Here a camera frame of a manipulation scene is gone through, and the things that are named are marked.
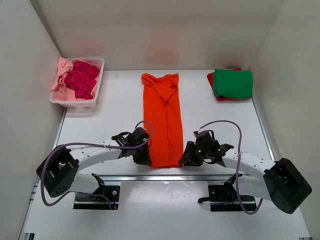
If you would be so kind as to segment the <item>orange t-shirt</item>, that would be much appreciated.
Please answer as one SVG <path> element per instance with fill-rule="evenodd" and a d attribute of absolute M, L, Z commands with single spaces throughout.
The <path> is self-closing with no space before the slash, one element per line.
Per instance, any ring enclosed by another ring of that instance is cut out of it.
<path fill-rule="evenodd" d="M 144 128 L 154 134 L 149 146 L 151 167 L 180 168 L 184 153 L 183 125 L 179 99 L 179 75 L 141 76 Z"/>

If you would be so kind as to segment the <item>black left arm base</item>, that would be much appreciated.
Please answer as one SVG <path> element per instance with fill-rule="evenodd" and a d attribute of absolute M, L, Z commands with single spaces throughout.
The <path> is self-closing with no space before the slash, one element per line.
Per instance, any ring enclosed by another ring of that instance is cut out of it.
<path fill-rule="evenodd" d="M 75 193 L 75 210 L 117 210 L 119 207 L 120 185 L 105 184 L 95 173 L 76 174 L 69 190 Z"/>

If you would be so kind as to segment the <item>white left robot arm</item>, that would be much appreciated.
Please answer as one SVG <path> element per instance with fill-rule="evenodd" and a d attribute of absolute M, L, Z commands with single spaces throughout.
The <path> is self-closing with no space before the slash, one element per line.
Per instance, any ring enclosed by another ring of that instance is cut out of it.
<path fill-rule="evenodd" d="M 153 135 L 144 128 L 122 132 L 110 141 L 95 143 L 68 143 L 57 146 L 37 168 L 41 193 L 52 198 L 68 192 L 89 194 L 93 199 L 104 195 L 103 180 L 96 173 L 83 170 L 122 158 L 132 157 L 137 164 L 150 165 L 149 141 Z"/>

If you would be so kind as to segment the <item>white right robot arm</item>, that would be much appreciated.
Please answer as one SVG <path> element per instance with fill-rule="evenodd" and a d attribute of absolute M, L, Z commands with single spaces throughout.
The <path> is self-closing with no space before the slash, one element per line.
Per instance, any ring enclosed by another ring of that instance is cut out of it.
<path fill-rule="evenodd" d="M 230 144 L 219 144 L 212 130 L 195 133 L 195 141 L 188 141 L 179 164 L 200 167 L 218 164 L 235 169 L 218 189 L 210 189 L 209 197 L 198 200 L 214 204 L 229 204 L 238 197 L 256 197 L 272 202 L 286 214 L 292 214 L 312 193 L 312 188 L 295 165 L 287 158 L 270 160 L 246 152 L 236 152 Z"/>

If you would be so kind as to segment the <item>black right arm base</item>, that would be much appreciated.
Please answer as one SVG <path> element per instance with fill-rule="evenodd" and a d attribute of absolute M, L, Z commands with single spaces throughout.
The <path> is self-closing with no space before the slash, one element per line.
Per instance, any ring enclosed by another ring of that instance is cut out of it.
<path fill-rule="evenodd" d="M 235 181 L 236 174 L 233 174 L 222 183 L 210 183 L 208 196 L 200 197 L 197 203 L 209 202 L 211 212 L 243 212 L 234 187 Z"/>

